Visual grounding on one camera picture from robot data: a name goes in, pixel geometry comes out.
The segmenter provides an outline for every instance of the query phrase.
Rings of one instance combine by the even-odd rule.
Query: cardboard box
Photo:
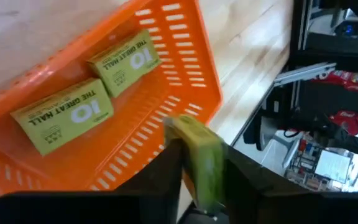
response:
[[[161,60],[149,32],[143,30],[98,53],[88,63],[100,76],[109,94],[118,97],[141,76],[155,69]]]
[[[102,123],[113,113],[102,81],[90,78],[11,115],[44,156]]]

